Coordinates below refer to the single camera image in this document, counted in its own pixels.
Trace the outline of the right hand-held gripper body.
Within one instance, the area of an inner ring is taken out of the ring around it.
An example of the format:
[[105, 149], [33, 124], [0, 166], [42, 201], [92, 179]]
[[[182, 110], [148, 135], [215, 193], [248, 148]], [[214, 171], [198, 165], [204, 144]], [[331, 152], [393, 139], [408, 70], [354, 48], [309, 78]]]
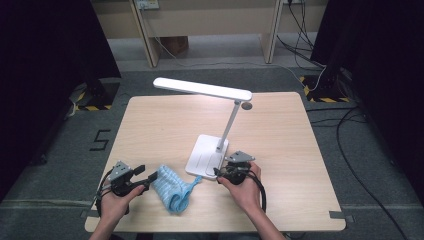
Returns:
[[243, 151], [236, 151], [229, 157], [226, 157], [227, 165], [222, 168], [223, 177], [228, 179], [232, 184], [239, 185], [246, 178], [250, 171], [250, 162], [255, 157]]

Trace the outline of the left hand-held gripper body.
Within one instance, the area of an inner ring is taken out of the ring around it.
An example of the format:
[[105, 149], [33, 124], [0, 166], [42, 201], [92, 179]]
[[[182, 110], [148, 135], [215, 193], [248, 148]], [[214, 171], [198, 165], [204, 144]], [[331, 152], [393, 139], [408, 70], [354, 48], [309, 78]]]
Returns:
[[118, 161], [108, 176], [112, 192], [121, 197], [129, 194], [136, 187], [131, 181], [133, 176], [134, 170], [124, 162]]

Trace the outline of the blue striped cloth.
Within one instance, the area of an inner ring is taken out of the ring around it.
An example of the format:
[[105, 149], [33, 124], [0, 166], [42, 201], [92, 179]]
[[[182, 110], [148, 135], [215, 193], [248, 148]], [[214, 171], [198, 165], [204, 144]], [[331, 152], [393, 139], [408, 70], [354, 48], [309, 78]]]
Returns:
[[197, 176], [192, 182], [185, 182], [174, 170], [161, 165], [153, 187], [165, 209], [171, 214], [180, 214], [188, 207], [190, 195], [201, 180], [202, 177]]

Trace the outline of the white desk lamp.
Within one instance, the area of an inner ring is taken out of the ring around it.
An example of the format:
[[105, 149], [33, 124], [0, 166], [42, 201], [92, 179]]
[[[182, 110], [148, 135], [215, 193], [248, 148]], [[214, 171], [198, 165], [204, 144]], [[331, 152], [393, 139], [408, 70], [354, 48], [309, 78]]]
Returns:
[[191, 94], [200, 94], [210, 97], [230, 99], [234, 101], [232, 113], [221, 137], [201, 134], [198, 136], [188, 159], [185, 171], [188, 174], [214, 179], [213, 168], [220, 169], [229, 145], [228, 133], [235, 120], [237, 112], [243, 102], [250, 102], [253, 94], [248, 90], [210, 84], [189, 82], [170, 78], [158, 77], [153, 81], [156, 88], [179, 91]]

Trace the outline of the person's right hand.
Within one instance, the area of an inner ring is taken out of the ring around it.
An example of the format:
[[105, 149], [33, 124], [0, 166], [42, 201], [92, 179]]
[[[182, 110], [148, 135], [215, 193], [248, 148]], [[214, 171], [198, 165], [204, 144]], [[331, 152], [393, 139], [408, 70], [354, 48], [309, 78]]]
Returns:
[[222, 184], [230, 192], [234, 202], [245, 213], [252, 208], [261, 208], [261, 191], [257, 184], [261, 170], [254, 162], [251, 162], [250, 165], [249, 175], [241, 184], [234, 185], [226, 178]]

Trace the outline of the person's left hand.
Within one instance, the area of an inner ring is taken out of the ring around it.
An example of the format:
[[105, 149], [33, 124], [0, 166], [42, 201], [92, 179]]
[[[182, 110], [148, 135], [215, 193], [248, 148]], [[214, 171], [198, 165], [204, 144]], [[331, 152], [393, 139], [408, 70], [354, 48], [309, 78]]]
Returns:
[[104, 190], [101, 193], [101, 221], [117, 223], [127, 212], [130, 202], [143, 191], [143, 186], [137, 186], [127, 195], [120, 197], [110, 189]]

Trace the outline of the black stand base striped tape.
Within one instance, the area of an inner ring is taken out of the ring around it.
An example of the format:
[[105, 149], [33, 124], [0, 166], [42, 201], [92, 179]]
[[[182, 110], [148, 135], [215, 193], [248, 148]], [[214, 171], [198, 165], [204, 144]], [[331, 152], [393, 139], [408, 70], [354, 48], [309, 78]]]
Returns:
[[299, 78], [303, 91], [310, 102], [348, 102], [346, 92], [339, 82], [333, 79], [322, 80], [319, 75], [304, 75]]
[[72, 92], [70, 110], [72, 112], [110, 110], [119, 87], [119, 82], [103, 83], [100, 80], [81, 84]]

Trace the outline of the black curtain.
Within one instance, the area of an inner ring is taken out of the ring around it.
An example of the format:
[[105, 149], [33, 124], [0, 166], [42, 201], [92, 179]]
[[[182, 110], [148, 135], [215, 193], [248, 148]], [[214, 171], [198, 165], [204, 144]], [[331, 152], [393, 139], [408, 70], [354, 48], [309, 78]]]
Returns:
[[120, 76], [91, 0], [0, 0], [0, 202], [74, 88]]
[[345, 68], [424, 205], [424, 0], [328, 0], [312, 59]]

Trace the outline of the brown cardboard box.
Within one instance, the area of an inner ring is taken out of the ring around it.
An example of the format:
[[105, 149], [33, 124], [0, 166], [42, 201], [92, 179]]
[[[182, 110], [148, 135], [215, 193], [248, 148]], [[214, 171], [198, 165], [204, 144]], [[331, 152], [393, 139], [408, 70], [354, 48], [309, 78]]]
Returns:
[[161, 37], [162, 45], [173, 55], [185, 52], [189, 48], [187, 36]]

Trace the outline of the beige desk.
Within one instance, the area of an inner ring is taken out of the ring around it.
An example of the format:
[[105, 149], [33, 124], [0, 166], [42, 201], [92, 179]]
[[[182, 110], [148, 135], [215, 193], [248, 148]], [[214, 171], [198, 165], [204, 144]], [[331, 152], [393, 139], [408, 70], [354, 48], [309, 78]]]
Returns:
[[158, 0], [140, 10], [135, 0], [90, 0], [107, 38], [139, 38], [150, 67], [161, 55], [160, 37], [257, 34], [264, 62], [273, 60], [277, 35], [304, 23], [316, 32], [329, 0]]

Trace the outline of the white power strip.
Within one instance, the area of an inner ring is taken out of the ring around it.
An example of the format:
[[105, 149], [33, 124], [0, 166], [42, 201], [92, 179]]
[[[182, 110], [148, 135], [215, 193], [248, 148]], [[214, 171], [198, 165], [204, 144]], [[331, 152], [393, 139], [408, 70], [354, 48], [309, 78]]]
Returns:
[[158, 0], [135, 0], [140, 10], [156, 10], [159, 9]]

